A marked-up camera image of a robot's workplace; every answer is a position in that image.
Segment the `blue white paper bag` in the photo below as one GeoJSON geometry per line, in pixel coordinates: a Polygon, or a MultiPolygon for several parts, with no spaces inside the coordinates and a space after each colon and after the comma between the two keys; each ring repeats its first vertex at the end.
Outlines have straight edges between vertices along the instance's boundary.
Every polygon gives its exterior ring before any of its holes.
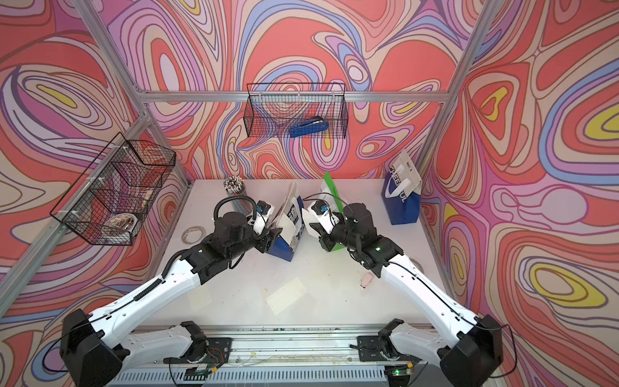
{"type": "Polygon", "coordinates": [[[304,203],[298,191],[298,185],[296,182],[291,182],[285,200],[272,222],[272,227],[280,228],[281,233],[272,242],[267,254],[287,262],[293,260],[299,240],[305,229],[303,209],[304,203]]]}

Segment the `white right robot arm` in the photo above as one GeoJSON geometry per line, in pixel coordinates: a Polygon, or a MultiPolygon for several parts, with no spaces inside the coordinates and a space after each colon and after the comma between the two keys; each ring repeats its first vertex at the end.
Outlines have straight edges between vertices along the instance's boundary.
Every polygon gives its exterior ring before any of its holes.
{"type": "Polygon", "coordinates": [[[324,250],[345,247],[355,262],[404,294],[435,329],[430,334],[394,319],[378,334],[385,356],[432,364],[454,386],[482,386],[490,379],[504,359],[503,328],[494,317],[478,316],[435,285],[400,246],[378,233],[363,203],[334,212],[317,200],[309,213],[324,250]]]}

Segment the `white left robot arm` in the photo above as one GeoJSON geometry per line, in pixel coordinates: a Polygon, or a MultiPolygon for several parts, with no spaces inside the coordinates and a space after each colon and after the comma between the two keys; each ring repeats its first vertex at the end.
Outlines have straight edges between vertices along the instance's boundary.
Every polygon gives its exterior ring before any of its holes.
{"type": "Polygon", "coordinates": [[[214,221],[213,233],[175,253],[149,282],[94,311],[69,314],[59,353],[75,385],[105,386],[122,371],[163,359],[201,362],[210,344],[195,322],[145,334],[134,330],[180,296],[234,269],[245,253],[268,252],[280,233],[280,228],[266,227],[259,215],[249,220],[229,212],[214,221]]]}

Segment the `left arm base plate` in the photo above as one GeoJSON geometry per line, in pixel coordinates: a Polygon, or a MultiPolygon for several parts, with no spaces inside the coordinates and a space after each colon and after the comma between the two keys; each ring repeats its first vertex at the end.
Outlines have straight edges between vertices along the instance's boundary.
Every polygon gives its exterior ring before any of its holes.
{"type": "Polygon", "coordinates": [[[190,345],[180,357],[164,358],[165,364],[208,364],[221,366],[227,364],[231,355],[232,338],[214,337],[198,340],[190,345]]]}

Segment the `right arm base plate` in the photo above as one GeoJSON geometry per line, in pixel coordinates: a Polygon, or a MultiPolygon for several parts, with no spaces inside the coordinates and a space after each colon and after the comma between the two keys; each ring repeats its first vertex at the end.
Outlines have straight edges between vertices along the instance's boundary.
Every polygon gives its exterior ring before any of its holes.
{"type": "Polygon", "coordinates": [[[361,362],[405,361],[417,364],[421,361],[415,356],[399,353],[389,340],[378,335],[360,335],[356,337],[356,343],[350,344],[349,348],[357,351],[361,362]]]}

